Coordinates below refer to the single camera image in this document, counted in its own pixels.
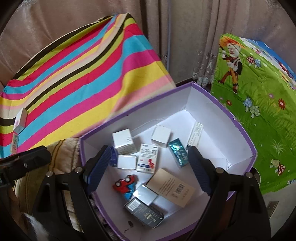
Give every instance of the metal screw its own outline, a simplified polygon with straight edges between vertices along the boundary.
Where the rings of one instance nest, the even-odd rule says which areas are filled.
[[[247,177],[247,178],[252,178],[252,177],[253,177],[253,174],[250,173],[250,172],[247,172],[247,173],[246,173],[246,177]]]
[[[216,173],[222,174],[224,172],[223,168],[217,167],[216,168]]]
[[[47,177],[51,177],[52,175],[53,175],[53,171],[49,171],[49,172],[46,173]]]
[[[74,171],[75,171],[76,173],[80,173],[80,172],[82,172],[82,170],[83,170],[82,167],[77,167],[77,168],[75,168]]]

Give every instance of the cartoon mushroom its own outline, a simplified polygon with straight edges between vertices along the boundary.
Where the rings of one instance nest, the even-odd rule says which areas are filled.
[[[276,169],[275,169],[274,172],[277,173],[278,176],[281,175],[285,171],[285,169],[286,169],[286,167],[283,164],[280,164],[280,161],[279,160],[272,159],[271,160],[271,164],[272,165],[270,165],[269,167],[270,168],[275,167]]]
[[[250,112],[252,113],[251,117],[254,118],[255,116],[259,116],[260,112],[259,112],[259,107],[258,106],[252,106],[250,107]]]
[[[250,66],[251,66],[252,64],[255,64],[255,60],[254,60],[254,58],[253,58],[252,55],[249,56],[249,57],[247,57],[247,61],[249,62],[249,65],[250,65]]]
[[[244,106],[246,107],[246,112],[248,112],[249,107],[251,107],[253,103],[252,103],[250,97],[247,97],[247,98],[245,99],[245,101],[243,102],[243,104],[244,104]]]
[[[261,61],[259,59],[255,59],[255,68],[260,68],[261,67]]]

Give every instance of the green mushroom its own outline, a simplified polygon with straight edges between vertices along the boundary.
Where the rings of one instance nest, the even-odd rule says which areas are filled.
[[[250,112],[252,113],[251,117],[254,118],[254,116],[259,116],[259,107],[258,106],[252,106],[250,107]]]

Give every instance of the blue gripper pad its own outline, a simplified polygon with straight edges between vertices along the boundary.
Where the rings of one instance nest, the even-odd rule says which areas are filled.
[[[210,160],[203,158],[195,146],[188,148],[188,161],[201,189],[211,196],[216,180],[214,165]]]
[[[91,192],[94,192],[97,189],[110,162],[111,154],[111,148],[103,146],[95,157],[87,161],[87,163],[89,161],[90,163],[88,166],[85,165],[85,172],[83,173],[83,179],[87,184],[87,195],[90,195]]]

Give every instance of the dark gray box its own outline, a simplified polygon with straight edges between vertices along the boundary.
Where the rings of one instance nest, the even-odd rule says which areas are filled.
[[[143,202],[137,198],[133,198],[124,207],[142,223],[148,225],[151,228],[158,226],[164,216],[161,212],[151,206],[146,206]]]

